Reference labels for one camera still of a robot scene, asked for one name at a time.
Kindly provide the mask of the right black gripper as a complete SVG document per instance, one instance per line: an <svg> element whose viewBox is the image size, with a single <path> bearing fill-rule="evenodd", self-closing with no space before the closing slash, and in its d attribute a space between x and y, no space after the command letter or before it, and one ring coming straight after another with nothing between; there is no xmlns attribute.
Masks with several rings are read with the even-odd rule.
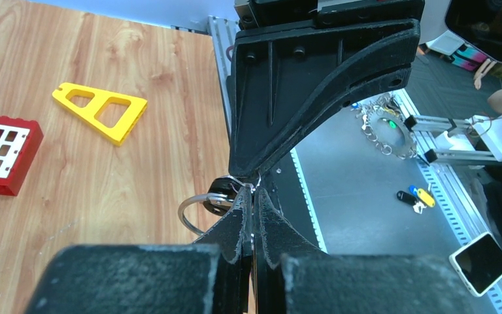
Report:
<svg viewBox="0 0 502 314"><path fill-rule="evenodd" d="M233 50L229 174L262 175L342 108L404 88L424 6L235 1L240 26L252 30L238 32Z"/></svg>

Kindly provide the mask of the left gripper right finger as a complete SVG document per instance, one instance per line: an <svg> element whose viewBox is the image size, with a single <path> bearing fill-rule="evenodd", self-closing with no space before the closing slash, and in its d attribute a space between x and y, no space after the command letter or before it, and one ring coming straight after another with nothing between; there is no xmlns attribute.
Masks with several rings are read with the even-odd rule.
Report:
<svg viewBox="0 0 502 314"><path fill-rule="evenodd" d="M253 203L253 284L258 313L287 313L293 306L295 273L300 258L325 256L274 207L264 188Z"/></svg>

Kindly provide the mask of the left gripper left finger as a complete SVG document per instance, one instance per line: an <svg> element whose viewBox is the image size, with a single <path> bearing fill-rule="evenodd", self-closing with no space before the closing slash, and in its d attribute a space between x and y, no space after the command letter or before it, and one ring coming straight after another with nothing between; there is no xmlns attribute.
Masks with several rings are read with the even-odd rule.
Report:
<svg viewBox="0 0 502 314"><path fill-rule="evenodd" d="M248 310L252 201L252 188L240 188L230 210L194 241L199 245L216 245L221 253L210 297L213 313L245 313Z"/></svg>

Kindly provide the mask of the black head silver key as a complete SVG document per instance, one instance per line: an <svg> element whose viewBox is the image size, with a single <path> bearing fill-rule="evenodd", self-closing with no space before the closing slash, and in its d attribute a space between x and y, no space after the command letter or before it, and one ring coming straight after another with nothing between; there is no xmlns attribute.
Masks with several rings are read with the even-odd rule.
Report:
<svg viewBox="0 0 502 314"><path fill-rule="evenodd" d="M211 186L206 193L203 206L210 213L219 217L224 216L233 205L235 198L244 184L232 177L225 175L218 177L211 183Z"/></svg>

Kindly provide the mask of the silver keyring with clips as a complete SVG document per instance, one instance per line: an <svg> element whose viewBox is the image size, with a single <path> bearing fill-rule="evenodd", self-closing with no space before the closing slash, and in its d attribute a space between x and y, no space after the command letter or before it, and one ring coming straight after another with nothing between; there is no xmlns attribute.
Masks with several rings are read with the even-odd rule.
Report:
<svg viewBox="0 0 502 314"><path fill-rule="evenodd" d="M241 188L247 186L251 189L252 192L255 192L262 182L261 175L256 175L249 180L237 177L234 178L240 180L244 184ZM216 223L216 221L221 218L210 213L203 206L203 202L206 198L205 195L208 192L209 188L210 186L205 192L190 196L189 198L183 200L178 206L177 210L179 221L186 229L195 234L195 236L197 237L203 235L205 231L207 231L207 229L209 229L214 223Z"/></svg>

